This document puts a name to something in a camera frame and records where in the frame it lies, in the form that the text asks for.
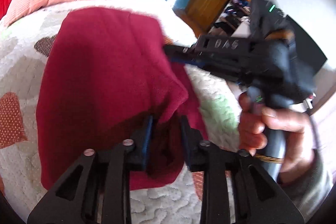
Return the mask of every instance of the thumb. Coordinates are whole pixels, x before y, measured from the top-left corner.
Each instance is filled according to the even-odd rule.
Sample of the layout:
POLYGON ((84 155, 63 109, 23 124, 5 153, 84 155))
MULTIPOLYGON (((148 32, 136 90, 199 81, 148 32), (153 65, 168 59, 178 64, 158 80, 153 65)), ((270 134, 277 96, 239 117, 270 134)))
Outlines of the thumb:
POLYGON ((309 124, 308 116, 289 109, 262 109, 261 120, 270 129, 279 129, 289 132, 304 133, 305 126, 309 124))

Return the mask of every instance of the black handle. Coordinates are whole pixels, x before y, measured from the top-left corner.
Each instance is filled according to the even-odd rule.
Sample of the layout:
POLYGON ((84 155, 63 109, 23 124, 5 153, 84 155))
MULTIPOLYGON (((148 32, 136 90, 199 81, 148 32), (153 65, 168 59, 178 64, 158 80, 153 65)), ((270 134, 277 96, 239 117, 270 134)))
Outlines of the black handle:
MULTIPOLYGON (((274 130, 268 127, 264 130, 264 135, 267 137, 267 145, 264 149, 257 150, 257 154, 268 157, 283 159, 286 153, 286 136, 283 130, 274 130)), ((281 164, 272 162, 261 162, 262 167, 268 174, 277 181, 278 174, 281 169, 281 164)))
MULTIPOLYGON (((263 97, 265 106, 273 109, 289 108, 293 103, 291 100, 280 95, 270 95, 264 92, 263 97)), ((286 153, 286 131, 274 130, 266 127, 263 133, 267 137, 268 142, 264 149, 257 150, 257 154, 283 159, 286 153)), ((261 165, 268 174, 277 181, 282 164, 262 161, 261 165)))

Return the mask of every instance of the quilted bedspread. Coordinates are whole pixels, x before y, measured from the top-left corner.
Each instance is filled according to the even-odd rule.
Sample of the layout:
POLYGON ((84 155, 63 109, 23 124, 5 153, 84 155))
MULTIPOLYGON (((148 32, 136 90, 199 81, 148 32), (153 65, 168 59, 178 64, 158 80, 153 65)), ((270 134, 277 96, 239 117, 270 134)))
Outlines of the quilted bedspread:
MULTIPOLYGON (((67 14, 95 6, 155 17, 167 43, 190 47, 196 42, 192 30, 164 0, 82 0, 40 9, 8 28, 0 22, 0 189, 25 221, 46 193, 40 179, 35 112, 48 55, 67 14)), ((210 140, 236 150, 240 108, 226 82, 194 66, 185 69, 199 98, 210 140)), ((201 201, 193 177, 184 167, 170 185, 132 191, 131 210, 135 224, 198 223, 201 201)))

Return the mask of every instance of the pink blanket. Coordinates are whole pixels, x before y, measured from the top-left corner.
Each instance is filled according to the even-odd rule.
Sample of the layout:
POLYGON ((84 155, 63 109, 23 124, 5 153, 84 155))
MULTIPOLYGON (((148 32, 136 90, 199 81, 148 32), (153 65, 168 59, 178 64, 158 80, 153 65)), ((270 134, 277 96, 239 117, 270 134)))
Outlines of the pink blanket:
POLYGON ((148 173, 132 190, 172 183, 184 163, 179 116, 206 130, 184 67, 170 63, 159 23, 127 11, 87 8, 68 14, 44 71, 36 110, 42 184, 49 189, 87 148, 109 149, 158 121, 148 173))

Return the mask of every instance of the wooden floor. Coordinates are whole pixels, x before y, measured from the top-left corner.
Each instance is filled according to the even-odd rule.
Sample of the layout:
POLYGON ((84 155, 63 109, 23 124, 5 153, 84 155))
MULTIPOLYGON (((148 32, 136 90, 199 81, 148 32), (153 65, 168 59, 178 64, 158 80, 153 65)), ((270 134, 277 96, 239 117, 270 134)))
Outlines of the wooden floor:
POLYGON ((206 34, 196 22, 187 16, 184 10, 174 10, 174 13, 194 31, 196 37, 199 37, 201 34, 206 34))

